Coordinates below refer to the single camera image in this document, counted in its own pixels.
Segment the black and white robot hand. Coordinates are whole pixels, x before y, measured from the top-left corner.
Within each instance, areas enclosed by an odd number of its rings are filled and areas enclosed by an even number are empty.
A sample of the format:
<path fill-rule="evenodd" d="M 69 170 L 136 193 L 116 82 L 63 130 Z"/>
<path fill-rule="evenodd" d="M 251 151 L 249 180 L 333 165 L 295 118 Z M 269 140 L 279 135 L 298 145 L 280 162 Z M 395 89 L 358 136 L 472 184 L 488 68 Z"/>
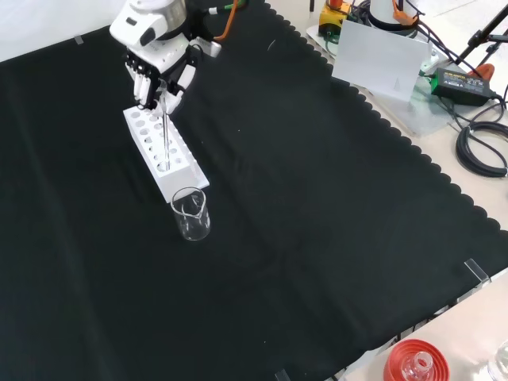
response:
<path fill-rule="evenodd" d="M 200 9 L 191 1 L 127 1 L 110 25 L 111 36 L 126 49 L 125 67 L 141 109 L 169 115 L 179 106 L 197 66 L 192 50 L 215 57 L 218 39 L 204 19 L 231 6 Z"/>

